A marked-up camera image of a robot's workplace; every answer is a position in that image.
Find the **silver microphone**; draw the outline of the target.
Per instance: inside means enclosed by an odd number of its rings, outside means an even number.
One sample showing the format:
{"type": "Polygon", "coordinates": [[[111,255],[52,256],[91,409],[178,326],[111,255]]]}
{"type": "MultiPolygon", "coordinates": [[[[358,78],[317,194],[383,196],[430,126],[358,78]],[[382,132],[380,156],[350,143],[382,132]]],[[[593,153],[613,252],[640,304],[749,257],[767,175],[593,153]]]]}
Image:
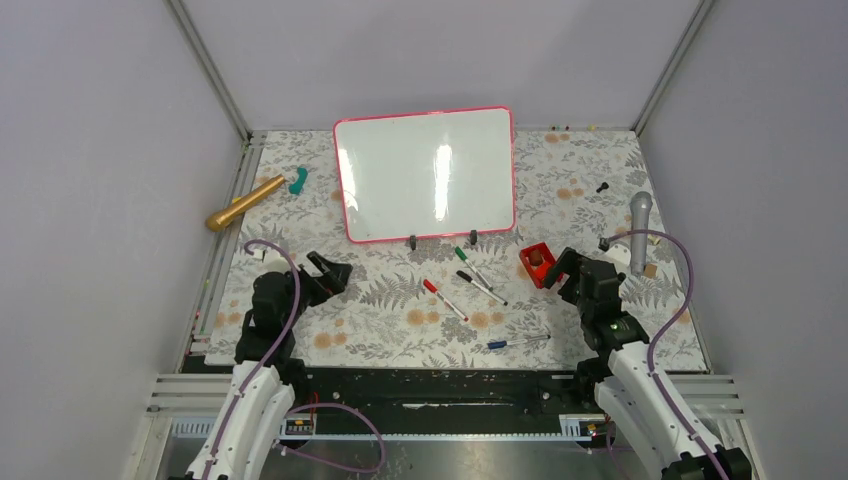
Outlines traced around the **silver microphone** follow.
{"type": "Polygon", "coordinates": [[[630,271],[634,276],[642,276],[647,265],[649,217],[653,208],[653,198],[646,191],[637,192],[630,201],[630,271]]]}

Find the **gold microphone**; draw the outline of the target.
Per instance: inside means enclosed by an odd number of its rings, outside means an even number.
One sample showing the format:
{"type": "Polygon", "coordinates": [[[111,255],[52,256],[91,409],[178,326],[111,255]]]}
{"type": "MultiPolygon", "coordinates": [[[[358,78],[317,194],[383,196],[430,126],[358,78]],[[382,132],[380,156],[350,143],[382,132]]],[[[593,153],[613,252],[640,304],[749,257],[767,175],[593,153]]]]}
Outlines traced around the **gold microphone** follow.
{"type": "Polygon", "coordinates": [[[237,217],[261,203],[265,198],[277,191],[285,183],[283,175],[277,175],[248,194],[231,202],[226,208],[211,214],[204,222],[207,229],[220,232],[231,225],[237,217]]]}

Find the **floral patterned mat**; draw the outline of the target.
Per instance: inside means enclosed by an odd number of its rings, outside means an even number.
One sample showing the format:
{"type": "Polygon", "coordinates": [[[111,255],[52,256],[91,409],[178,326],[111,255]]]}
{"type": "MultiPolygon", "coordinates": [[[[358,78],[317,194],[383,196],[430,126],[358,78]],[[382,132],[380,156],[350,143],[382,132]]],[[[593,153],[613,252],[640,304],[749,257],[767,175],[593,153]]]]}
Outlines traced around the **floral patterned mat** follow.
{"type": "Polygon", "coordinates": [[[295,356],[311,366],[565,370],[591,356],[576,309],[554,290],[537,289],[519,252],[545,242],[597,254],[600,238],[628,230],[629,202],[651,184],[636,135],[616,131],[520,131],[515,136],[517,222],[484,234],[355,244],[346,236],[333,138],[328,131],[276,131],[263,143],[256,182],[309,171],[300,195],[280,190],[243,217],[239,238],[273,242],[304,263],[316,251],[349,263],[346,290],[296,322],[295,356]],[[602,182],[610,188],[597,193],[602,182]],[[461,247],[509,302],[497,304],[456,275],[461,247]],[[422,281],[428,279],[469,321],[458,319],[422,281]],[[490,351],[486,344],[549,334],[550,340],[490,351]]]}

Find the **red cap marker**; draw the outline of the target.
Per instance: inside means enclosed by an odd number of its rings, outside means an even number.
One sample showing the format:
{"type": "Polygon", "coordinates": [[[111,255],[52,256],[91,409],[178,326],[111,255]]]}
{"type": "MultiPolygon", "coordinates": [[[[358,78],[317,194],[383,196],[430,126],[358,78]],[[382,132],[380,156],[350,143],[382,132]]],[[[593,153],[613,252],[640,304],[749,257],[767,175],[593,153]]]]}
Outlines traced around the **red cap marker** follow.
{"type": "Polygon", "coordinates": [[[427,291],[435,295],[446,306],[446,308],[450,310],[458,319],[464,322],[469,321],[468,315],[463,312],[453,301],[446,297],[441,292],[441,290],[436,287],[432,282],[430,282],[428,279],[424,279],[422,281],[422,285],[427,291]]]}

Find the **blue cap marker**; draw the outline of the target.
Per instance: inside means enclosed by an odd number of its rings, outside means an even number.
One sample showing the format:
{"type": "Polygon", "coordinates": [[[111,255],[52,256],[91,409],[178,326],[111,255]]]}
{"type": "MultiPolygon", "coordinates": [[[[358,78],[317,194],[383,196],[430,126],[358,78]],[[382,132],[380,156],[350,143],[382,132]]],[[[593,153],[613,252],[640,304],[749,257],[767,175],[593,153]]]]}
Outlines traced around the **blue cap marker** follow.
{"type": "Polygon", "coordinates": [[[490,351],[492,351],[492,350],[499,350],[499,349],[512,347],[512,346],[531,344],[531,343],[536,343],[536,342],[545,342],[545,341],[550,340],[550,339],[551,339],[551,336],[549,334],[543,334],[543,335],[516,338],[516,339],[510,339],[510,340],[492,341],[492,342],[488,342],[486,344],[486,346],[490,351]]]}

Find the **pink framed whiteboard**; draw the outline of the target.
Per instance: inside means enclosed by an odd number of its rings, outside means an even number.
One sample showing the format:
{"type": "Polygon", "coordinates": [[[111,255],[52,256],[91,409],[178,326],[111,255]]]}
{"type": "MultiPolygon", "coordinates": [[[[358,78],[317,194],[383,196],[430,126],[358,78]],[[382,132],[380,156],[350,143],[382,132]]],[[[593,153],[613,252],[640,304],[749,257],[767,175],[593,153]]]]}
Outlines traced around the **pink framed whiteboard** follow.
{"type": "Polygon", "coordinates": [[[348,118],[332,135],[353,243],[500,233],[516,224],[506,106],[348,118]]]}

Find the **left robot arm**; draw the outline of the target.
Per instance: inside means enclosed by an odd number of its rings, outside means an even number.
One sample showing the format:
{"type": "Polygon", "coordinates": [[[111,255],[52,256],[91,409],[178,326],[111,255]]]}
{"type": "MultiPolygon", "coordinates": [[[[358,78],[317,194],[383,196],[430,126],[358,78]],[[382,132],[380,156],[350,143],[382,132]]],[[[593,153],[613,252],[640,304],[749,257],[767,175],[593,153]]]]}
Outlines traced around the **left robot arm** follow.
{"type": "Polygon", "coordinates": [[[293,327],[307,308],[342,294],[353,267],[312,251],[306,257],[318,273],[311,275],[280,248],[273,251],[271,268],[252,284],[224,403],[185,479],[258,478],[285,414],[309,401],[305,365],[293,355],[293,327]]]}

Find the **black cap marker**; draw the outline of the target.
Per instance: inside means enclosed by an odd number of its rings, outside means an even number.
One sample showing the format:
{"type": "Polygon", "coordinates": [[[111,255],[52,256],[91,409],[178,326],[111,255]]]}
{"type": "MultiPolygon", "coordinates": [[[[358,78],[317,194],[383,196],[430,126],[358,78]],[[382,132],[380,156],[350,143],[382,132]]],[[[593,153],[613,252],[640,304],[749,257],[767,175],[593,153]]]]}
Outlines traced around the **black cap marker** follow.
{"type": "Polygon", "coordinates": [[[504,299],[504,298],[502,298],[501,296],[499,296],[499,295],[497,295],[496,293],[494,293],[491,289],[489,289],[489,288],[487,288],[486,286],[484,286],[481,282],[479,282],[479,281],[475,280],[475,279],[474,279],[474,278],[473,278],[470,274],[466,273],[465,271],[457,270],[457,271],[456,271],[456,275],[457,275],[460,279],[462,279],[463,281],[465,281],[466,283],[468,283],[469,285],[471,285],[471,286],[473,286],[474,288],[476,288],[476,289],[480,290],[482,293],[484,293],[485,295],[487,295],[488,297],[490,297],[491,299],[493,299],[493,300],[494,300],[497,304],[500,304],[500,305],[503,305],[503,306],[508,306],[508,305],[509,305],[509,302],[508,302],[507,300],[505,300],[505,299],[504,299]]]}

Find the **teal plastic piece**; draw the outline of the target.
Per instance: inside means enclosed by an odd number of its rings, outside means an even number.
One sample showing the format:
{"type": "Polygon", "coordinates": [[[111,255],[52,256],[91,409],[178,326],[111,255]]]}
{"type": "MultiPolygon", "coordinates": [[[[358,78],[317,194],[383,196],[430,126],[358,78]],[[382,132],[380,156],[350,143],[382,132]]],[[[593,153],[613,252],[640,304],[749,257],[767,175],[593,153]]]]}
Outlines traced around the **teal plastic piece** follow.
{"type": "Polygon", "coordinates": [[[297,177],[295,181],[288,186],[288,191],[292,195],[300,195],[302,193],[309,175],[309,171],[305,167],[298,167],[296,173],[297,177]]]}

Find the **green cap marker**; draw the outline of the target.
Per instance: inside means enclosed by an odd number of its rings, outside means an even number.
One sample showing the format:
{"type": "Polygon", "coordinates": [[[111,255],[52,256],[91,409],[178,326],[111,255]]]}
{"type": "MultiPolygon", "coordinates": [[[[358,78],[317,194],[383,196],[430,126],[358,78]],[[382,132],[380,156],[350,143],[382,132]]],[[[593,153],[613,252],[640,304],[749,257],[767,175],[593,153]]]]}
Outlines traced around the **green cap marker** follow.
{"type": "Polygon", "coordinates": [[[489,280],[482,274],[482,272],[472,263],[472,261],[468,258],[466,253],[462,250],[461,247],[454,248],[455,254],[459,257],[460,260],[464,262],[464,264],[473,272],[475,277],[480,281],[480,283],[489,291],[493,290],[492,284],[489,280]]]}

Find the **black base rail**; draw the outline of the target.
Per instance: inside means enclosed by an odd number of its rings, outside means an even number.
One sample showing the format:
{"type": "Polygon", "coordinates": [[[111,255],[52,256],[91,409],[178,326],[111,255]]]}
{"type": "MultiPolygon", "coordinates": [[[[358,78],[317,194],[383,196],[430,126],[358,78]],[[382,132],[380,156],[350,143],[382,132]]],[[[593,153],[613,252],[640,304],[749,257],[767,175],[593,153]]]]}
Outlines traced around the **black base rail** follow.
{"type": "Polygon", "coordinates": [[[296,405],[320,403],[317,431],[383,435],[546,434],[562,415],[601,417],[570,371],[307,367],[292,360],[282,380],[296,405]]]}

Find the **brown block in box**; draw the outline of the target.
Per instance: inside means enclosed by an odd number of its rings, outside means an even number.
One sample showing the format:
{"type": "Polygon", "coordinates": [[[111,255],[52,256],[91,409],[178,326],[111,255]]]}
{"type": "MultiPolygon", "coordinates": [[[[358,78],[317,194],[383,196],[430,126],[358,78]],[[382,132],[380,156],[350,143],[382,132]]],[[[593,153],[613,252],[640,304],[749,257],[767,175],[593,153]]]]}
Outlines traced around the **brown block in box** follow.
{"type": "Polygon", "coordinates": [[[528,258],[533,266],[541,265],[544,262],[544,257],[540,250],[531,251],[528,258]]]}

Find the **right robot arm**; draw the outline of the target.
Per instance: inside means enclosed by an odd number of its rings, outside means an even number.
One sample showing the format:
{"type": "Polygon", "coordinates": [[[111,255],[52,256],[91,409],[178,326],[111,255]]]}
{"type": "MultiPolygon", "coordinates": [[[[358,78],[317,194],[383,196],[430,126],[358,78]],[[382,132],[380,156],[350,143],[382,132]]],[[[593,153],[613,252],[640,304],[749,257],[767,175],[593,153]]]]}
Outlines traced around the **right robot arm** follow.
{"type": "Polygon", "coordinates": [[[700,420],[656,365],[647,332],[624,310],[616,266],[566,248],[542,285],[573,305],[594,357],[579,362],[573,396],[602,410],[624,433],[645,469],[660,479],[750,479],[745,452],[728,448],[700,420]]]}

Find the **red plastic box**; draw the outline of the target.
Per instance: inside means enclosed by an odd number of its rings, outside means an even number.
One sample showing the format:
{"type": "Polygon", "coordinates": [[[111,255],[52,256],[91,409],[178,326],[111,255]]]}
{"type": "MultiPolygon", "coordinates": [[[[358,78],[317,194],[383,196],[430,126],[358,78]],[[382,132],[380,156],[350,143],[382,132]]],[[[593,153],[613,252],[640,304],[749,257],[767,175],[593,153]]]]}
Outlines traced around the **red plastic box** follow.
{"type": "Polygon", "coordinates": [[[534,286],[543,289],[547,273],[556,261],[548,245],[541,242],[526,247],[519,252],[519,259],[534,286]]]}

